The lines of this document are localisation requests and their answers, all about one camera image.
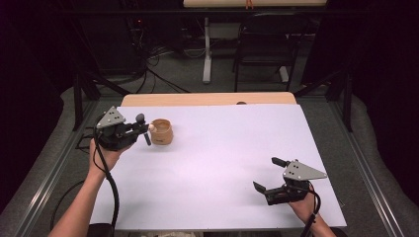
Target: wooden desk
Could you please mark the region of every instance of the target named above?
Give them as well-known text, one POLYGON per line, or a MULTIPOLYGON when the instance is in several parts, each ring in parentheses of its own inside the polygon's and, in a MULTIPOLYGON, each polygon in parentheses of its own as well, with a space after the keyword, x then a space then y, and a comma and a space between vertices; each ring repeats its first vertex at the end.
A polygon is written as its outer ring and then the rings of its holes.
MULTIPOLYGON (((325 6, 327 0, 252 0, 257 7, 318 7, 325 6)), ((245 7, 246 0, 184 0, 186 8, 245 7)))
POLYGON ((215 106, 246 104, 294 104, 295 97, 290 92, 272 93, 197 93, 197 94, 150 94, 127 95, 122 107, 157 106, 215 106))
MULTIPOLYGON (((128 95, 118 108, 133 122, 169 119, 170 145, 147 146, 143 137, 126 151, 112 175, 120 193, 117 229, 129 231, 237 231, 299 228, 287 204, 267 205, 253 181, 268 189, 284 183, 273 156, 323 171, 305 116, 291 93, 128 95), (246 102, 245 106, 236 106, 246 102)), ((346 226, 328 179, 312 181, 320 213, 346 226)), ((109 221, 114 201, 101 187, 92 223, 109 221)))

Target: wooden table edge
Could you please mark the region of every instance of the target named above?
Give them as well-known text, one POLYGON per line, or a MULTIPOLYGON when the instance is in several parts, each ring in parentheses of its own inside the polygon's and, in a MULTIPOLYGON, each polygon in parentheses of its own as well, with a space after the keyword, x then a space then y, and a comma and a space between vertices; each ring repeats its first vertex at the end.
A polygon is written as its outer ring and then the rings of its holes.
POLYGON ((257 93, 187 93, 187 94, 131 94, 126 95, 122 107, 159 106, 221 106, 246 104, 290 104, 296 105, 290 92, 257 93))

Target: desk leg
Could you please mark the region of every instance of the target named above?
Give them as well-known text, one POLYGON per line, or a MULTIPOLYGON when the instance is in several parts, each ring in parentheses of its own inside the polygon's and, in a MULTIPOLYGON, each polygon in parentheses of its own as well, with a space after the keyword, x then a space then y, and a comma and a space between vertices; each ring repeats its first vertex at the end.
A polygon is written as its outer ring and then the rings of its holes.
POLYGON ((203 82, 204 84, 208 84, 210 82, 210 65, 211 65, 211 58, 210 58, 210 23, 209 18, 206 18, 206 60, 204 63, 204 77, 203 82))
POLYGON ((285 66, 282 66, 280 68, 280 75, 281 75, 281 81, 282 82, 288 82, 289 81, 289 74, 288 74, 287 68, 285 66))

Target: human arm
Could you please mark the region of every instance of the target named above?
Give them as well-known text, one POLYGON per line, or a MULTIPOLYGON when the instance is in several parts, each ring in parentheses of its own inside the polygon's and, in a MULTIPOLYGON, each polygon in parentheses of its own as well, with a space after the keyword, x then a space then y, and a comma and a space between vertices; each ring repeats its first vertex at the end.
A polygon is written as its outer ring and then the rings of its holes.
MULTIPOLYGON (((121 154, 128 150, 126 147, 119 151, 109 151, 101 148, 109 170, 112 170, 120 159, 121 154)), ((96 150, 95 141, 90 141, 89 171, 82 188, 48 236, 86 236, 95 200, 104 179, 103 164, 96 150)))
MULTIPOLYGON (((314 210, 314 194, 308 193, 305 199, 289 202, 290 207, 296 216, 306 224, 314 210)), ((314 222, 310 226, 310 231, 314 237, 334 237, 335 234, 330 229, 329 225, 324 221, 321 215, 318 213, 315 217, 314 222)))

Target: forearm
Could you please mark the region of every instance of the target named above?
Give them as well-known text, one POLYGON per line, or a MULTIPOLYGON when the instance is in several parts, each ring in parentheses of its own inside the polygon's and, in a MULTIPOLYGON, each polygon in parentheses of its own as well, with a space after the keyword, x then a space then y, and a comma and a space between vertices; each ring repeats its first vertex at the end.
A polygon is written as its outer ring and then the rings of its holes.
POLYGON ((315 217, 315 222, 311 224, 310 231, 314 237, 334 237, 335 234, 330 229, 329 225, 318 214, 315 217))
POLYGON ((96 196, 104 180, 102 174, 89 174, 73 203, 49 236, 86 236, 96 196))

